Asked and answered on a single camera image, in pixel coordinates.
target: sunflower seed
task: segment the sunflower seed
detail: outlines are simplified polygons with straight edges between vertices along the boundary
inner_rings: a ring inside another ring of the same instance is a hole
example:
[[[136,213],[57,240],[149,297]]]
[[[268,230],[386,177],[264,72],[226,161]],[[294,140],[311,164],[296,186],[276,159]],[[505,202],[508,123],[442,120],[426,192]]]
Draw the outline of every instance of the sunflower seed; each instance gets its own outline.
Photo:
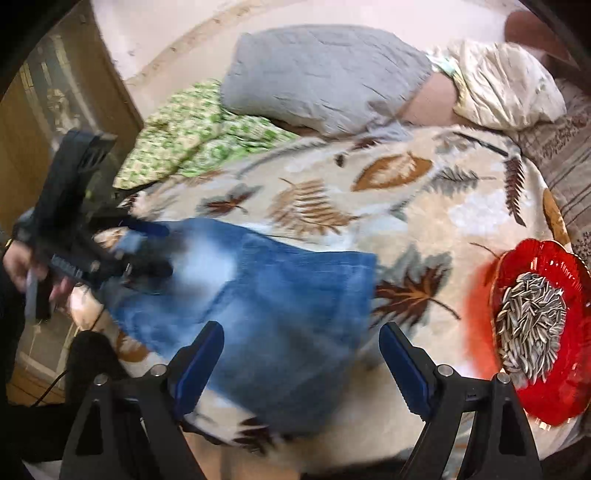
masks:
[[[495,330],[499,356],[515,385],[546,380],[558,358],[565,321],[562,290],[541,275],[523,273],[504,291]]]

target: hand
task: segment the hand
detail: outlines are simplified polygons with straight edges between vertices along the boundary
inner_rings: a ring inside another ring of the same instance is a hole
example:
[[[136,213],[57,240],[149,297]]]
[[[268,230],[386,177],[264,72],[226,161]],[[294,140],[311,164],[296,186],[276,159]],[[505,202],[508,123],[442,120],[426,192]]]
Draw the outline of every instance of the hand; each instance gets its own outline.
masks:
[[[3,263],[8,276],[22,293],[27,291],[29,270],[33,270],[39,280],[43,280],[48,274],[47,267],[35,261],[31,249],[17,241],[13,242],[6,251]],[[68,278],[59,280],[53,286],[49,300],[59,303],[68,298],[73,288],[74,283]]]

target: green patterned cloth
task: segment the green patterned cloth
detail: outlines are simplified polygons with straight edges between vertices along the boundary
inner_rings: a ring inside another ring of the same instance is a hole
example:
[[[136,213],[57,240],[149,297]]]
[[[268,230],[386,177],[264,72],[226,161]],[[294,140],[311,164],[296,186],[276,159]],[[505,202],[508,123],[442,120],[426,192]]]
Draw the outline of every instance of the green patterned cloth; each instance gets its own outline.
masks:
[[[227,111],[219,82],[196,83],[146,120],[113,186],[130,189],[173,173],[195,177],[296,138],[266,118]]]

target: screw head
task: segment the screw head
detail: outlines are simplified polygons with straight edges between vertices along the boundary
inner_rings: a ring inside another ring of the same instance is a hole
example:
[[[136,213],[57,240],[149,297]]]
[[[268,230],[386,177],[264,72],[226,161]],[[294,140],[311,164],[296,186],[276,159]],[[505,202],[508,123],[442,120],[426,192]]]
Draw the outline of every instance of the screw head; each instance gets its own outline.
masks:
[[[166,365],[154,365],[152,368],[150,368],[150,375],[152,375],[153,377],[162,377],[162,375],[166,373],[166,370],[168,370],[166,368]]]
[[[453,368],[449,365],[439,365],[439,367],[437,367],[437,371],[444,377],[451,377],[453,375]]]
[[[108,381],[109,381],[109,377],[107,376],[107,374],[98,374],[95,377],[95,385],[97,387],[101,387],[101,386],[105,385]]]
[[[505,385],[507,385],[507,383],[511,382],[511,377],[509,375],[507,375],[505,372],[498,373],[496,375],[496,379]]]

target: blanket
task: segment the blanket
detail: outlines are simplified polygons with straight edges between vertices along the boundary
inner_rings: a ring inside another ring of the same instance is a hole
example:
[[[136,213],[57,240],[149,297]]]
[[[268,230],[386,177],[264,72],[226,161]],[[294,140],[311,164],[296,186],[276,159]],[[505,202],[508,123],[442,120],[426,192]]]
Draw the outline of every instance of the blanket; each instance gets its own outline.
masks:
[[[260,188],[241,194],[253,187]],[[145,218],[216,218],[311,251],[373,253],[379,264],[369,339],[319,434],[277,434],[209,388],[189,420],[299,471],[408,455],[423,423],[379,362],[374,332],[397,322],[436,364],[490,379],[501,367],[488,304],[497,258],[524,238],[554,238],[570,248],[550,199],[540,172],[507,137],[465,127],[416,129],[408,142],[337,142],[264,163],[246,160],[145,192],[135,205]],[[158,361],[147,353],[125,365],[139,375]],[[459,467],[470,425],[466,416],[448,476]],[[577,422],[548,430],[531,418],[530,425],[543,458]]]
[[[296,138],[267,118],[227,111],[219,82],[196,83],[145,121],[113,186],[131,189],[173,173],[194,177]]]

